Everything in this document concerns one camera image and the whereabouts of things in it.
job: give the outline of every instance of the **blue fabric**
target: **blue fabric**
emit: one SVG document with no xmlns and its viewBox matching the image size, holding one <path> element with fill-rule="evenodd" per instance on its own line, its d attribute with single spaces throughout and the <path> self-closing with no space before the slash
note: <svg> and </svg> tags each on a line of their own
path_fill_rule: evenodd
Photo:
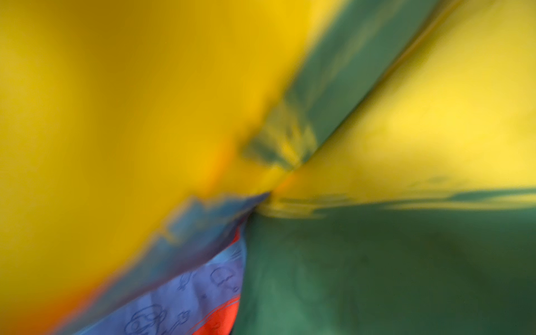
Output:
<svg viewBox="0 0 536 335">
<path fill-rule="evenodd" d="M 229 197 L 210 205 L 193 199 L 167 225 L 168 235 L 157 236 L 135 266 L 57 335 L 72 335 L 142 294 L 208 262 L 232 242 L 238 224 L 266 197 L 267 194 Z"/>
<path fill-rule="evenodd" d="M 205 265 L 133 300 L 76 335 L 190 335 L 214 309 L 239 296 L 245 264 L 240 239 Z"/>
</svg>

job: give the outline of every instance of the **cartoon print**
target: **cartoon print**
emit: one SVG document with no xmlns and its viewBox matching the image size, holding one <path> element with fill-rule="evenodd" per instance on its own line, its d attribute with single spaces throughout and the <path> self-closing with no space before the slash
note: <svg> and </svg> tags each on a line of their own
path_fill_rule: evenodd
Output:
<svg viewBox="0 0 536 335">
<path fill-rule="evenodd" d="M 145 307 L 132 315 L 125 326 L 126 335 L 158 335 L 160 324 L 166 318 L 167 311 L 161 305 Z"/>
<path fill-rule="evenodd" d="M 178 288 L 177 290 L 183 292 L 186 289 L 186 285 L 190 282 L 190 277 L 192 276 L 191 272 L 185 273 L 178 279 Z"/>
<path fill-rule="evenodd" d="M 188 321 L 189 318 L 190 318 L 190 310 L 185 310 L 185 311 L 180 312 L 177 315 L 177 322 L 175 322 L 173 326 L 171 326 L 169 331 L 164 331 L 162 335 L 171 335 L 173 331 L 175 330 L 175 328 L 177 328 L 181 324 L 184 324 L 186 321 Z"/>
<path fill-rule="evenodd" d="M 228 267 L 217 267 L 210 274 L 210 281 L 219 288 L 231 289 L 233 292 L 240 290 L 239 279 L 233 270 Z"/>
</svg>

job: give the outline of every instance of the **yellow fabric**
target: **yellow fabric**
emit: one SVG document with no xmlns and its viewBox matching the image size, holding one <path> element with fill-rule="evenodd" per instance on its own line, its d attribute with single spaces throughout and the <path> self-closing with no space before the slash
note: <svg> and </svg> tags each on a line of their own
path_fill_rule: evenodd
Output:
<svg viewBox="0 0 536 335">
<path fill-rule="evenodd" d="M 536 3 L 460 1 L 262 212 L 536 185 Z M 533 196 L 412 207 L 500 209 Z"/>
<path fill-rule="evenodd" d="M 1 318 L 100 283 L 189 196 L 273 188 L 218 182 L 344 2 L 1 1 Z"/>
</svg>

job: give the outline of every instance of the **green fabric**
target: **green fabric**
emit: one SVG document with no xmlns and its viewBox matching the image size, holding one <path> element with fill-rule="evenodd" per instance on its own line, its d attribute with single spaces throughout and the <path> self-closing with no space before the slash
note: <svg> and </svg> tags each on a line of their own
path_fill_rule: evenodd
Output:
<svg viewBox="0 0 536 335">
<path fill-rule="evenodd" d="M 437 3 L 349 0 L 283 100 L 269 113 L 266 126 L 245 149 L 246 155 L 277 162 L 289 170 L 295 168 L 294 162 L 278 154 L 277 143 L 266 141 L 271 136 L 266 130 L 281 129 L 291 143 L 299 142 L 290 129 L 296 118 L 300 132 L 310 129 L 320 146 L 404 50 Z M 316 149 L 303 150 L 301 162 L 306 162 Z"/>
<path fill-rule="evenodd" d="M 252 216 L 233 335 L 536 331 L 535 208 L 321 213 Z"/>
</svg>

